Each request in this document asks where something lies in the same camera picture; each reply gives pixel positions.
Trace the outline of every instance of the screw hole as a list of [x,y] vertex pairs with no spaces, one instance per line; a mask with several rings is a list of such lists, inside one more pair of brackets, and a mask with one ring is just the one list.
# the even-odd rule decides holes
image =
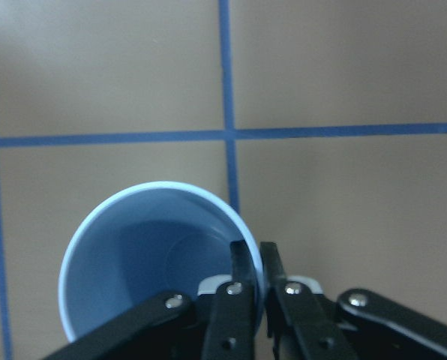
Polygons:
[[222,342],[222,347],[225,350],[234,350],[236,348],[236,345],[237,345],[237,339],[235,339],[234,337],[229,337],[228,339]]
[[319,345],[324,350],[330,350],[335,345],[335,339],[333,337],[323,337],[319,340]]

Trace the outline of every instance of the cup rim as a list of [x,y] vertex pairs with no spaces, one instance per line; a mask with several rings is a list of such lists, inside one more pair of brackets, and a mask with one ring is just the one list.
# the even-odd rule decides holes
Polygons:
[[67,336],[67,339],[70,342],[73,342],[77,339],[77,335],[71,325],[68,307],[66,302],[66,289],[67,289],[67,275],[68,275],[68,267],[71,261],[71,258],[74,255],[74,252],[77,248],[77,245],[80,242],[83,234],[86,230],[99,218],[99,216],[105,212],[109,207],[114,204],[122,201],[125,198],[133,196],[135,194],[149,191],[149,190],[177,190],[184,191],[198,197],[203,198],[204,200],[209,201],[212,205],[219,208],[229,219],[235,224],[238,231],[243,235],[245,242],[250,251],[250,255],[252,257],[252,262],[255,266],[256,272],[256,281],[258,293],[256,294],[257,299],[257,308],[256,308],[256,329],[260,326],[260,321],[263,315],[263,299],[265,296],[265,283],[263,280],[263,264],[262,259],[260,257],[260,252],[257,247],[257,243],[255,242],[254,237],[251,234],[251,231],[248,229],[247,225],[241,218],[241,216],[226,202],[224,202],[220,197],[214,195],[208,190],[205,190],[201,187],[198,187],[194,184],[189,184],[181,181],[150,181],[141,184],[135,184],[133,186],[127,187],[123,190],[114,193],[112,196],[105,199],[99,205],[97,205],[82,221],[82,223],[77,227],[75,233],[73,234],[69,245],[64,253],[64,257],[61,263],[60,273],[58,276],[58,311],[60,313],[61,323],[64,329],[64,333]]

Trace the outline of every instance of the black metal bracket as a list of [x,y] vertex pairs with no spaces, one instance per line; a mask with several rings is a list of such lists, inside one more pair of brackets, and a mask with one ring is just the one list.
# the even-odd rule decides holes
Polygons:
[[331,321],[314,294],[303,283],[288,281],[277,245],[263,242],[260,253],[267,281],[268,335],[274,356],[291,359],[356,360],[339,327]]
[[[230,250],[232,274],[203,281],[197,299],[161,292],[42,360],[254,359],[257,277],[245,242]],[[275,359],[447,360],[447,325],[367,289],[331,301],[316,280],[287,277],[275,243],[260,255]]]

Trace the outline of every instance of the paper cup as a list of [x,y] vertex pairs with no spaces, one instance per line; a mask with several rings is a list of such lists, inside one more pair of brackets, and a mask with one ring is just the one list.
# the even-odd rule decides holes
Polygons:
[[154,181],[103,201],[70,240],[58,279],[69,341],[163,290],[194,299],[200,281],[231,274],[230,242],[244,239],[256,270],[257,326],[263,265],[250,230],[222,199],[192,184]]

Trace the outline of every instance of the metal screw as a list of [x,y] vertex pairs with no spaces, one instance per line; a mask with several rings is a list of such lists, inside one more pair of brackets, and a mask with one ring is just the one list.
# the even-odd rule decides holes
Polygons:
[[241,292],[242,292],[241,283],[232,283],[226,287],[226,293],[229,295],[238,295]]
[[349,296],[349,303],[353,306],[364,307],[368,303],[368,297],[356,292]]
[[168,298],[165,301],[165,307],[167,309],[178,308],[184,302],[182,295],[175,294],[172,298]]
[[287,283],[285,286],[285,292],[289,295],[298,295],[302,292],[302,284],[294,281]]

